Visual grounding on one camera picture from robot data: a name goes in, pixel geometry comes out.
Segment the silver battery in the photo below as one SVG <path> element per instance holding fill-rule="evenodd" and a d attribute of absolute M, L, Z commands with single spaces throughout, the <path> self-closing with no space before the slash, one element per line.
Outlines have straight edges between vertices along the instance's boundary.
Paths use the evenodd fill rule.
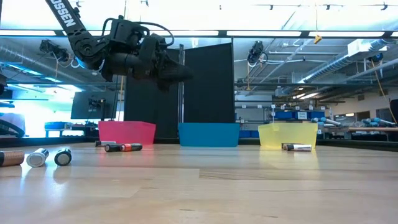
<path fill-rule="evenodd" d="M 27 156 L 26 158 L 26 162 L 31 167 L 40 167 L 45 163 L 45 160 L 48 158 L 48 156 L 49 156 L 49 151 L 40 148 L 29 154 L 29 156 Z"/>

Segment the black robotic arm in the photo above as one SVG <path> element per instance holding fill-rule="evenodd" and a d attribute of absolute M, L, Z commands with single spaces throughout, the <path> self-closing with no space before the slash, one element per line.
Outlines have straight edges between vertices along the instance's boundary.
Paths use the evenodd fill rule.
<path fill-rule="evenodd" d="M 164 37 L 149 35 L 149 29 L 141 24 L 164 27 L 149 22 L 131 22 L 119 16 L 118 19 L 105 20 L 103 34 L 106 24 L 112 22 L 109 35 L 93 37 L 81 22 L 78 8 L 72 8 L 68 0 L 46 2 L 67 33 L 79 64 L 90 70 L 99 70 L 105 80 L 111 82 L 113 75 L 151 79 L 161 90 L 168 90 L 171 84 L 192 77 L 187 67 L 166 54 L 166 48 L 173 42 L 166 44 Z"/>

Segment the translucent yellow bin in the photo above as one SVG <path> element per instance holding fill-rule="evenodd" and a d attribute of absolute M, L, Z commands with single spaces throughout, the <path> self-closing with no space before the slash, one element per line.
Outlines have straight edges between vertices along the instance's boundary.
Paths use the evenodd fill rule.
<path fill-rule="evenodd" d="M 317 123 L 273 123 L 259 126 L 262 148 L 281 149 L 282 143 L 310 144 L 315 149 Z"/>

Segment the blue bin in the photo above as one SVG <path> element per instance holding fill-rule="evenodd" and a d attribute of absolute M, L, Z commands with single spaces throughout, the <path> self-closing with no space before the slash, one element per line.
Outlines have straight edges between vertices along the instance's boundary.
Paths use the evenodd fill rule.
<path fill-rule="evenodd" d="M 239 138 L 250 138 L 251 137 L 251 131 L 248 130 L 240 130 L 239 132 Z"/>
<path fill-rule="evenodd" d="M 325 117 L 325 112 L 324 111 L 311 111 L 311 112 L 308 112 L 308 117 L 309 117 L 309 119 L 323 118 L 323 117 Z"/>
<path fill-rule="evenodd" d="M 181 146 L 236 147 L 239 124 L 231 123 L 180 123 Z"/>
<path fill-rule="evenodd" d="M 293 112 L 291 111 L 276 111 L 275 119 L 292 119 Z"/>
<path fill-rule="evenodd" d="M 251 137 L 252 138 L 259 138 L 260 137 L 259 131 L 251 131 Z"/>

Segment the aa battery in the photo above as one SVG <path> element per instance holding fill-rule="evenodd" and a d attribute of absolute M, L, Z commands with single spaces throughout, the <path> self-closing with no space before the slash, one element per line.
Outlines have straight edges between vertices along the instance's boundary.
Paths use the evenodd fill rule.
<path fill-rule="evenodd" d="M 29 156 L 27 156 L 26 162 L 31 167 L 40 167 L 45 163 L 45 160 L 48 158 L 48 156 L 49 156 L 49 151 L 40 148 L 32 152 Z"/>
<path fill-rule="evenodd" d="M 142 144 L 123 144 L 121 146 L 122 152 L 140 151 L 142 149 Z"/>
<path fill-rule="evenodd" d="M 311 151 L 311 145 L 304 145 L 304 144 L 286 144 L 284 145 L 284 149 L 288 151 Z"/>
<path fill-rule="evenodd" d="M 116 144 L 116 141 L 95 141 L 95 147 L 105 146 L 107 144 Z"/>
<path fill-rule="evenodd" d="M 0 167 L 18 166 L 24 162 L 24 151 L 0 151 Z"/>
<path fill-rule="evenodd" d="M 70 150 L 67 148 L 60 149 L 54 157 L 54 161 L 58 166 L 66 166 L 70 163 L 71 160 L 72 160 L 72 154 L 70 153 Z"/>
<path fill-rule="evenodd" d="M 121 144 L 107 144 L 105 146 L 105 151 L 106 152 L 120 152 L 122 148 Z"/>

